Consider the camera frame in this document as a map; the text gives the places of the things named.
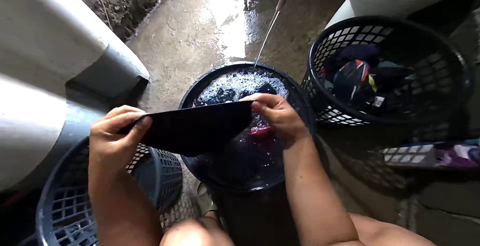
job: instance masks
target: knee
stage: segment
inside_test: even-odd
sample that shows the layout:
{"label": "knee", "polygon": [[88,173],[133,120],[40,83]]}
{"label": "knee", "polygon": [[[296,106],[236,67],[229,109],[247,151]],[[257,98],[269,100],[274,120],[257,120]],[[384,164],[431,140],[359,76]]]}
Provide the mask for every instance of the knee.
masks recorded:
{"label": "knee", "polygon": [[213,245],[212,237],[198,221],[183,220],[173,225],[164,235],[160,246],[208,246]]}

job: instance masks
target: forearm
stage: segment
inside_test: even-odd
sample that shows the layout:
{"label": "forearm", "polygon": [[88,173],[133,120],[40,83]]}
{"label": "forearm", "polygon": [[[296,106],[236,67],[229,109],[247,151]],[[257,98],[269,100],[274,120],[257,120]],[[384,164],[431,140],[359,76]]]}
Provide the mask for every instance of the forearm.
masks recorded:
{"label": "forearm", "polygon": [[101,245],[159,245],[159,216],[137,182],[123,170],[115,178],[96,174],[89,195]]}
{"label": "forearm", "polygon": [[284,150],[283,158],[286,191],[302,245],[362,245],[323,170],[313,140],[298,140]]}

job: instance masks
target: leg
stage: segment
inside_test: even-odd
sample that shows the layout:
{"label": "leg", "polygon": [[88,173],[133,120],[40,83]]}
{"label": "leg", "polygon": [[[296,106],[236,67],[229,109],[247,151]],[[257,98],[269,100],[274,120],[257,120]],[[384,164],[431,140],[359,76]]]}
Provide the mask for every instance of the leg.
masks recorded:
{"label": "leg", "polygon": [[350,218],[365,246],[435,246],[428,239],[398,225],[353,213]]}
{"label": "leg", "polygon": [[198,220],[186,219],[172,226],[160,246],[234,246],[217,224],[216,212],[209,211]]}

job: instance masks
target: plastic mesh basket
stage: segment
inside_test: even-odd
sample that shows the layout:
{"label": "plastic mesh basket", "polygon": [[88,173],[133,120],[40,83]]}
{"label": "plastic mesh basket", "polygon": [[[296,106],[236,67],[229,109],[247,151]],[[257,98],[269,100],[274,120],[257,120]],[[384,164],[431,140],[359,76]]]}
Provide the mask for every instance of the plastic mesh basket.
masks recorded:
{"label": "plastic mesh basket", "polygon": [[[71,149],[46,182],[36,213],[40,245],[97,244],[97,226],[88,196],[88,138]],[[160,210],[182,191],[182,169],[171,153],[138,145],[126,167]]]}
{"label": "plastic mesh basket", "polygon": [[[416,78],[399,89],[410,101],[395,112],[371,115],[336,98],[326,88],[323,62],[349,45],[375,45],[380,61],[411,67]],[[442,120],[471,95],[472,74],[447,39],[413,22],[378,16],[355,17],[323,31],[311,47],[302,88],[316,120],[326,124],[417,124]]]}

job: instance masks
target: black basin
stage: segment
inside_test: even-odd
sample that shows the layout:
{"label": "black basin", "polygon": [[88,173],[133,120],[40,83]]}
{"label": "black basin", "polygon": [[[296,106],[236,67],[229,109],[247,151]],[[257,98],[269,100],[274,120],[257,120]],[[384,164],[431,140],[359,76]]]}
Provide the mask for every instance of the black basin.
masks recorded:
{"label": "black basin", "polygon": [[[202,75],[189,88],[180,102],[179,109],[190,108],[201,92],[219,76],[232,71],[253,71],[253,62],[235,62],[219,66]],[[287,101],[315,133],[311,107],[303,95],[300,86],[285,73],[258,63],[255,71],[266,72],[270,77],[278,78],[288,89]],[[277,185],[285,180],[282,160],[282,141],[278,137],[259,145],[251,140],[247,130],[239,134],[224,148],[196,157],[183,157],[187,168],[202,182],[210,187],[231,191],[256,191]]]}

